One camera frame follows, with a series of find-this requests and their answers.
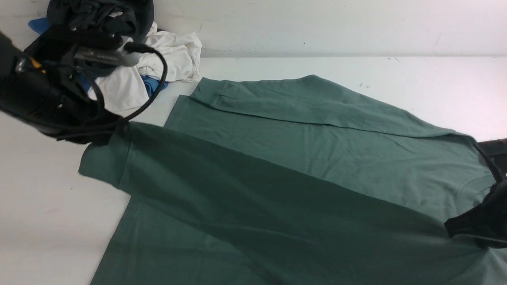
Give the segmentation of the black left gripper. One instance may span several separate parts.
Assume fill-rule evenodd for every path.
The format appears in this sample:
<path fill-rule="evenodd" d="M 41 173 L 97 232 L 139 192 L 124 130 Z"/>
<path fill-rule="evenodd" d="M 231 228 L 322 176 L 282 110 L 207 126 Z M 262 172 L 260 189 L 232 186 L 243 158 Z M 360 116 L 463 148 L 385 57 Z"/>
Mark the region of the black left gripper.
<path fill-rule="evenodd" d="M 84 48 L 100 59 L 124 43 L 120 35 L 54 25 L 22 51 L 1 34 L 1 112 L 59 141 L 107 144 L 129 120 L 106 110 L 101 93 L 89 98 L 75 56 Z"/>

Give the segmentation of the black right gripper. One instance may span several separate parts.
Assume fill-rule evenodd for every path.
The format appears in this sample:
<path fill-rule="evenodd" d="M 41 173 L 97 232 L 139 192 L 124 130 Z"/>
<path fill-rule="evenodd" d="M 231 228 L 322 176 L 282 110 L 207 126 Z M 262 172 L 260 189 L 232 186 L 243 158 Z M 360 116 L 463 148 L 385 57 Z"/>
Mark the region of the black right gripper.
<path fill-rule="evenodd" d="M 477 206 L 444 226 L 450 238 L 474 238 L 478 247 L 503 249 L 507 244 L 506 139 L 483 141 L 475 148 L 491 170 L 495 183 Z"/>

